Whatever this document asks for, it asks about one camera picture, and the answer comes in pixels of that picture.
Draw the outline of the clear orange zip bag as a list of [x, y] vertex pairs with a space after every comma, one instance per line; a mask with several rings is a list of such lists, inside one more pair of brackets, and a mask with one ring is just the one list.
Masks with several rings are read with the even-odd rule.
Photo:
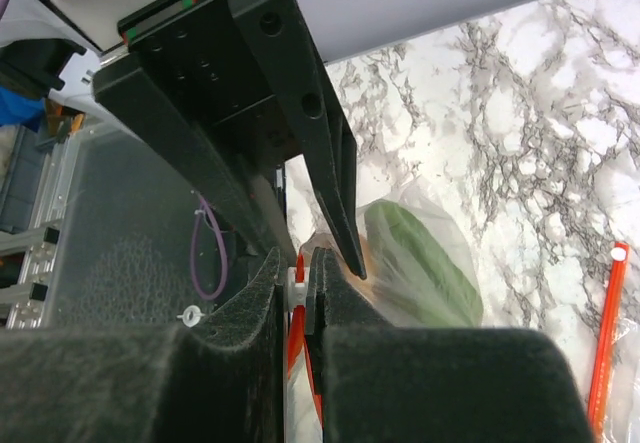
[[484, 316], [472, 251], [433, 185], [418, 177], [356, 211], [367, 276], [347, 282], [399, 327], [478, 327]]
[[617, 242], [596, 346], [587, 416], [597, 442], [639, 440], [639, 323], [620, 316], [631, 257]]

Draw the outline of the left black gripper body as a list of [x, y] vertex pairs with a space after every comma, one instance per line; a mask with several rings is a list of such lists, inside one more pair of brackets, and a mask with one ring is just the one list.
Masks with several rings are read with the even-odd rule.
[[128, 51], [209, 139], [259, 169], [300, 154], [226, 0], [156, 0], [117, 28]]

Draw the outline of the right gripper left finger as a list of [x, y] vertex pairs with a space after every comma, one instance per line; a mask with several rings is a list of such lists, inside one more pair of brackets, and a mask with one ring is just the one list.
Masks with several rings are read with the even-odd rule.
[[256, 276], [194, 327], [7, 331], [5, 442], [281, 442], [287, 264]]

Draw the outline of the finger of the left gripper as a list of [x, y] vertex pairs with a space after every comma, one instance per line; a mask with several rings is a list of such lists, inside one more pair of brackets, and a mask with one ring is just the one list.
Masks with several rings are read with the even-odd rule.
[[96, 101], [212, 203], [256, 252], [295, 250], [270, 182], [233, 146], [205, 132], [204, 99], [180, 82], [165, 83], [128, 54], [93, 78]]
[[338, 248], [351, 272], [363, 278], [355, 141], [297, 2], [228, 0], [228, 5], [300, 147]]

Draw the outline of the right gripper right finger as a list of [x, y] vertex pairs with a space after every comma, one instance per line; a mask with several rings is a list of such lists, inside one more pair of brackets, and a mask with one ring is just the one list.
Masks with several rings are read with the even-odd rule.
[[327, 442], [590, 442], [571, 370], [523, 328], [402, 328], [318, 248], [305, 336]]

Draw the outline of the red orange papaya slice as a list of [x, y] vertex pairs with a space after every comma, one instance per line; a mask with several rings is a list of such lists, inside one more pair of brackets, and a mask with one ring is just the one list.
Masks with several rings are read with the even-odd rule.
[[351, 272], [344, 261], [334, 238], [329, 233], [314, 233], [301, 247], [300, 253], [305, 261], [309, 263], [316, 248], [333, 250], [337, 254], [337, 260], [345, 276], [346, 281], [353, 286], [367, 301], [374, 304], [377, 301], [375, 294], [376, 280], [378, 276], [378, 265], [374, 260], [371, 247], [364, 235], [359, 234], [359, 241], [362, 250], [363, 261], [366, 269], [366, 277], [360, 278]]

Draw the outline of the green leaf vegetable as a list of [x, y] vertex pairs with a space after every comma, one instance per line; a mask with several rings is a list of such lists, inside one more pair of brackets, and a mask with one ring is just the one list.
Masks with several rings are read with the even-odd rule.
[[477, 327], [484, 307], [476, 284], [401, 204], [378, 200], [364, 211], [378, 265], [379, 311], [397, 326]]

